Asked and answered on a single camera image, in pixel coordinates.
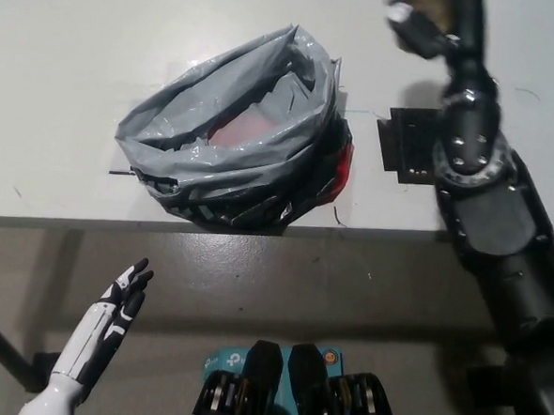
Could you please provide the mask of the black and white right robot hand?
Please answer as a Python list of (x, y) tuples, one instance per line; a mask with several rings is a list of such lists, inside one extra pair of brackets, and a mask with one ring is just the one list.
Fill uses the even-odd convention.
[(385, 0), (384, 7), (400, 49), (442, 56), (452, 74), (485, 69), (484, 0)]

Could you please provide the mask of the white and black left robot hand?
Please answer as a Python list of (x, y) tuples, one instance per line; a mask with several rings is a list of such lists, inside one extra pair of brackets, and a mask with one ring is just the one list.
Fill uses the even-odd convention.
[(54, 364), (62, 374), (91, 391), (120, 348), (145, 301), (153, 277), (143, 258), (122, 272), (92, 303)]

